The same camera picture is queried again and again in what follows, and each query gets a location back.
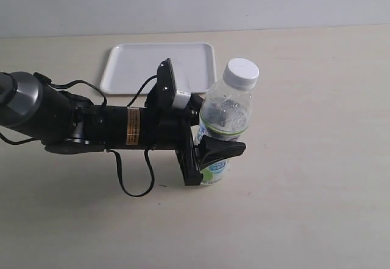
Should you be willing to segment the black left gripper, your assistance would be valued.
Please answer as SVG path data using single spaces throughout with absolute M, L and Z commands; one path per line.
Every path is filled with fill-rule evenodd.
M 203 101 L 200 95 L 192 94 L 183 110 L 161 109 L 157 106 L 156 85 L 146 97 L 147 144 L 154 150 L 175 151 L 186 186 L 200 185 L 203 179 L 200 169 L 241 156 L 246 149 L 243 142 L 222 141 L 206 135 L 195 147 L 191 127 L 199 124 Z

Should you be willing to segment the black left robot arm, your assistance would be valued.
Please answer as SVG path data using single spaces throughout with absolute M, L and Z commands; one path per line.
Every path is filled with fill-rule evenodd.
M 206 136 L 195 144 L 191 128 L 199 123 L 200 96 L 191 94 L 177 107 L 173 71 L 161 67 L 154 80 L 145 105 L 133 108 L 96 105 L 39 73 L 2 73 L 1 125 L 56 154 L 173 150 L 187 186 L 200 185 L 203 168 L 243 154 L 242 142 Z

